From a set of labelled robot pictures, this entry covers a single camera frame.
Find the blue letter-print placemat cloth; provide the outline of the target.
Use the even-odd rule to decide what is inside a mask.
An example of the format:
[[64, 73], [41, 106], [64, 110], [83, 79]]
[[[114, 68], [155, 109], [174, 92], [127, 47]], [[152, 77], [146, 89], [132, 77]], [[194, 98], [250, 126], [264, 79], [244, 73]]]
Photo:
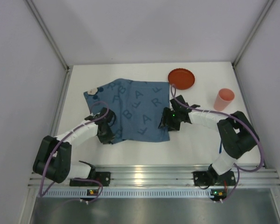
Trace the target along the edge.
[[113, 144], [125, 140], [169, 141], [167, 128], [159, 128], [164, 108], [169, 107], [169, 83], [116, 79], [84, 92], [89, 110], [97, 114], [108, 106], [116, 118], [110, 123]]

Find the red round plate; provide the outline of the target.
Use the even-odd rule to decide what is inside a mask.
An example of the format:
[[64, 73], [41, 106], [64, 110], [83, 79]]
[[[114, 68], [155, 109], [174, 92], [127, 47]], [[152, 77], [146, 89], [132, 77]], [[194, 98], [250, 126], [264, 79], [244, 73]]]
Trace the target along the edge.
[[168, 82], [178, 90], [186, 90], [194, 85], [195, 76], [190, 70], [177, 68], [169, 72]]

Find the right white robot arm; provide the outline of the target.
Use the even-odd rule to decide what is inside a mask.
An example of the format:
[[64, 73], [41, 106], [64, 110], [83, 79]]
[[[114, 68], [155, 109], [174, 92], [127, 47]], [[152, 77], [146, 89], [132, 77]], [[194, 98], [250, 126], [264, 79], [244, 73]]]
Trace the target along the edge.
[[260, 143], [254, 128], [241, 111], [226, 114], [203, 110], [199, 105], [189, 106], [181, 95], [170, 100], [170, 103], [171, 109], [163, 109], [160, 129], [179, 131], [181, 123], [184, 122], [204, 126], [219, 133], [222, 152], [208, 168], [208, 173], [213, 177], [228, 172], [242, 155]]

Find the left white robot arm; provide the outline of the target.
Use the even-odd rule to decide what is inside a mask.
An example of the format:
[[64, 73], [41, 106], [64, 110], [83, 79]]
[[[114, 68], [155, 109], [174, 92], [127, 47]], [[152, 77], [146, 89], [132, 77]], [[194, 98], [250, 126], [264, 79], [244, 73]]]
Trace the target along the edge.
[[33, 164], [33, 171], [55, 183], [74, 178], [94, 178], [94, 165], [85, 161], [73, 162], [72, 151], [93, 137], [97, 137], [102, 144], [111, 144], [115, 138], [111, 125], [115, 121], [115, 113], [104, 107], [100, 113], [86, 117], [74, 129], [58, 136], [44, 137]]

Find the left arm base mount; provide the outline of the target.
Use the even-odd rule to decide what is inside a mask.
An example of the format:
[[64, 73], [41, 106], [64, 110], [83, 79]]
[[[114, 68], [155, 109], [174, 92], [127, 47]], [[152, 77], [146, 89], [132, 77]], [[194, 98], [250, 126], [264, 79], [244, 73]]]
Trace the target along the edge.
[[90, 182], [89, 180], [100, 182], [103, 187], [108, 187], [111, 181], [111, 172], [98, 172], [91, 175], [87, 179], [75, 178], [70, 180], [71, 187], [92, 187], [99, 186], [96, 182]]

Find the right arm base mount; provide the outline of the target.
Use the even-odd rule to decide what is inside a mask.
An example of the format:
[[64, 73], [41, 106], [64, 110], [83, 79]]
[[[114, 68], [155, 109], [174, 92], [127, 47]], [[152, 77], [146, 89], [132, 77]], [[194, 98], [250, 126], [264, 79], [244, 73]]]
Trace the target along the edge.
[[211, 186], [234, 186], [236, 178], [233, 171], [228, 171], [223, 175], [212, 176], [207, 171], [193, 172], [194, 185], [197, 187], [211, 187]]

